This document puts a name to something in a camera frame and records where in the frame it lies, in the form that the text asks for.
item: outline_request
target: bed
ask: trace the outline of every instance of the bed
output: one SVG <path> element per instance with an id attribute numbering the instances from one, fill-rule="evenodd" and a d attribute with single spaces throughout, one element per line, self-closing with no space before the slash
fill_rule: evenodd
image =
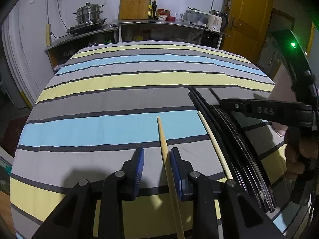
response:
<path id="1" fill-rule="evenodd" d="M 169 150 L 178 147 L 195 170 L 226 180 L 188 97 L 191 85 L 217 105 L 208 88 L 220 98 L 267 98 L 274 83 L 241 56 L 187 43 L 126 42 L 78 51 L 47 84 L 20 137 L 10 181 L 17 237 L 31 238 L 79 180 L 105 179 L 143 147 L 139 195 L 123 202 L 125 238 L 176 238 L 157 117 Z M 297 237 L 308 207 L 289 202 L 283 138 L 266 121 L 234 116 L 272 184 L 278 206 L 268 216 L 288 238 Z M 181 204 L 181 215 L 188 237 L 192 202 Z"/>

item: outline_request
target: chopstick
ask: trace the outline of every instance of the chopstick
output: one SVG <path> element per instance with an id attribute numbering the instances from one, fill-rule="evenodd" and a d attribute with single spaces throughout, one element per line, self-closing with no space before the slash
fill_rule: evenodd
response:
<path id="1" fill-rule="evenodd" d="M 169 196 L 172 203 L 176 234 L 178 239 L 185 239 L 183 223 L 181 221 L 181 212 L 179 209 L 178 198 L 177 198 L 177 193 L 176 193 L 175 184 L 174 184 L 173 172 L 172 172 L 171 164 L 168 158 L 167 143 L 166 143 L 166 139 L 164 135 L 164 130 L 162 127 L 162 122 L 159 116 L 157 117 L 157 122 L 158 122 L 158 128 L 159 128 L 159 141 L 160 141 L 160 146 L 162 150 L 163 164 L 164 164 L 165 172 L 166 172 Z"/>

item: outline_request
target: yellow wooden door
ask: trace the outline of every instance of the yellow wooden door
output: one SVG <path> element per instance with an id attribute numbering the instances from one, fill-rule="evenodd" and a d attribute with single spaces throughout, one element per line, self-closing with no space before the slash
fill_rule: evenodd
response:
<path id="1" fill-rule="evenodd" d="M 232 0 L 223 50 L 256 63 L 264 43 L 272 0 Z"/>

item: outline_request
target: finger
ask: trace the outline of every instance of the finger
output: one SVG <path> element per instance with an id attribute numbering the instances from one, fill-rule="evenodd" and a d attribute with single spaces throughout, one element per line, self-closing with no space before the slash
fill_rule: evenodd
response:
<path id="1" fill-rule="evenodd" d="M 318 142 L 313 139 L 303 138 L 299 142 L 300 153 L 307 158 L 318 158 Z"/>
<path id="2" fill-rule="evenodd" d="M 288 172 L 292 172 L 292 173 L 296 173 L 296 174 L 302 174 L 305 171 L 304 164 L 299 162 L 299 161 L 293 163 L 292 161 L 287 160 L 286 166 L 287 166 L 287 171 Z"/>
<path id="3" fill-rule="evenodd" d="M 298 174 L 292 173 L 292 172 L 288 172 L 288 171 L 285 172 L 285 176 L 286 176 L 287 179 L 289 179 L 291 181 L 295 181 L 298 178 Z"/>
<path id="4" fill-rule="evenodd" d="M 298 154 L 296 153 L 295 149 L 291 145 L 287 145 L 285 148 L 285 156 L 286 158 L 295 163 L 298 160 Z"/>

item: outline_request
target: wooden chopstick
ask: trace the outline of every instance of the wooden chopstick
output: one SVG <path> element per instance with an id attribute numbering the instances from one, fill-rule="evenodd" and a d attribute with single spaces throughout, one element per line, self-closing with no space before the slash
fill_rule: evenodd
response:
<path id="1" fill-rule="evenodd" d="M 173 210 L 173 217 L 174 217 L 174 222 L 175 222 L 176 234 L 177 234 L 178 239 L 185 239 L 183 223 L 181 221 L 181 212 L 179 209 L 177 193 L 175 190 L 173 172 L 172 172 L 171 164 L 170 164 L 170 161 L 168 158 L 167 143 L 166 143 L 166 139 L 164 136 L 162 122 L 161 122 L 159 116 L 157 117 L 157 122 L 158 122 L 158 128 L 159 128 L 160 146 L 161 146 L 161 150 L 162 150 L 162 159 L 163 159 L 163 164 L 164 164 L 165 172 L 166 172 L 169 196 L 171 198 L 171 203 L 172 203 L 172 210 Z"/>
<path id="2" fill-rule="evenodd" d="M 217 140 L 216 140 L 213 132 L 211 131 L 210 127 L 208 126 L 208 123 L 206 122 L 204 116 L 202 115 L 202 113 L 200 111 L 198 112 L 198 115 L 199 115 L 199 118 L 202 121 L 202 124 L 204 125 L 208 135 L 209 135 L 209 138 L 211 139 L 211 142 L 213 144 L 213 147 L 215 148 L 215 151 L 216 151 L 217 156 L 218 156 L 218 158 L 219 158 L 219 160 L 221 162 L 221 166 L 224 169 L 224 172 L 226 174 L 227 179 L 233 179 L 232 173 L 230 172 L 230 169 L 229 169 L 229 167 L 227 165 L 225 157 L 224 157 L 224 155 L 223 155 L 223 153 L 221 151 L 221 148 L 219 147 L 219 145 L 217 143 Z"/>

